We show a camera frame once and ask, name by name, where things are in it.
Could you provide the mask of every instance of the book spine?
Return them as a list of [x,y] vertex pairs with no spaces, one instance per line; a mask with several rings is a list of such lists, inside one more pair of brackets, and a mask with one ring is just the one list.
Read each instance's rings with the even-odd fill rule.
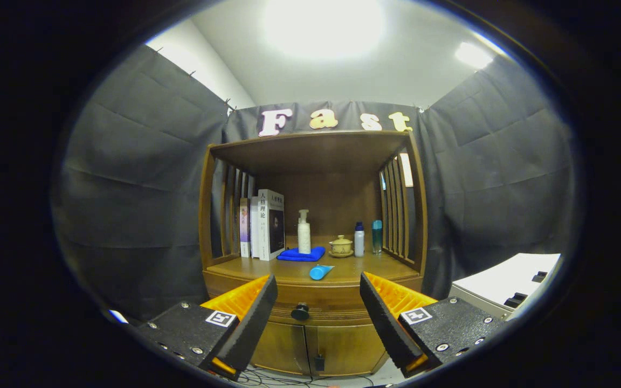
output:
[[251,257],[251,208],[249,199],[242,198],[239,204],[239,240],[241,245],[241,257]]
[[258,192],[258,196],[260,197],[260,259],[268,262],[270,260],[270,229],[268,226],[270,216],[270,207],[268,203],[269,193],[266,189],[261,189]]
[[[271,229],[268,227],[268,237],[270,246],[270,260],[277,258],[279,253],[284,252],[286,249],[286,236],[284,235],[284,196],[278,192],[268,193],[268,210],[281,211],[281,218],[279,219],[279,228],[281,229],[281,241],[279,240],[279,232],[276,232],[274,236],[270,236]],[[269,224],[273,223],[273,219],[269,219]]]
[[260,213],[259,197],[251,198],[251,255],[260,258]]

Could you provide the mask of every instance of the blue tube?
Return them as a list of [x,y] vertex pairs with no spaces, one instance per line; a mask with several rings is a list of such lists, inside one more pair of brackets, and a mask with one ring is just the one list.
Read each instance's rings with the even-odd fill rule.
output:
[[320,280],[325,277],[325,275],[332,269],[335,268],[333,265],[316,265],[310,270],[310,275],[313,280]]

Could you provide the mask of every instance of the white pump bottle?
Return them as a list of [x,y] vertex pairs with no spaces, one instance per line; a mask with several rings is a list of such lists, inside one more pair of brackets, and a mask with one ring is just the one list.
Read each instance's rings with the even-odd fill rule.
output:
[[306,216],[308,215],[308,209],[300,210],[301,218],[299,218],[299,253],[311,252],[311,224],[306,222]]

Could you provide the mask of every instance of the cabinet knob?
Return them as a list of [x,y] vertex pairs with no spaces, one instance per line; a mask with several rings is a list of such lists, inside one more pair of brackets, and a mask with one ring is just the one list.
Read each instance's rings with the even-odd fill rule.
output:
[[296,320],[308,319],[308,305],[305,303],[299,303],[296,308],[291,311],[291,317]]

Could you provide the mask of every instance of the white ceiling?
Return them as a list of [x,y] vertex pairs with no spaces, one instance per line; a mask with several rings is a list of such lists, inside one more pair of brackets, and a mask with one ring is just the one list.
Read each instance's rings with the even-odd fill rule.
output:
[[[355,100],[426,108],[475,72],[455,58],[461,42],[494,55],[458,20],[410,0],[392,0],[379,3],[385,32],[371,52],[335,61],[298,59],[268,41],[268,2],[225,0],[192,17],[257,105]],[[323,12],[331,11],[318,10],[318,20]],[[319,23],[318,29],[332,26]],[[357,30],[308,49],[321,52],[327,44],[351,45],[360,36]]]

